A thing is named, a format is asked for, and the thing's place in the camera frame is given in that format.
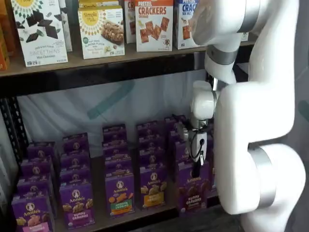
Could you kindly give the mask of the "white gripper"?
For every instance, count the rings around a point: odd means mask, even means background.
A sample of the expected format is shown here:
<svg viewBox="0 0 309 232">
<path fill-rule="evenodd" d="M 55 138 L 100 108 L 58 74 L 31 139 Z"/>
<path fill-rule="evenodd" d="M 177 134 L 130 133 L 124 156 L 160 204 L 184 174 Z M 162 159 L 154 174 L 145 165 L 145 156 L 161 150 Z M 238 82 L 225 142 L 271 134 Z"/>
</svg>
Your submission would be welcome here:
<svg viewBox="0 0 309 232">
<path fill-rule="evenodd" d="M 190 143 L 190 155 L 195 162 L 192 169 L 192 177 L 200 176 L 201 166 L 204 164 L 207 154 L 207 133 L 198 132 L 192 137 Z"/>
</svg>

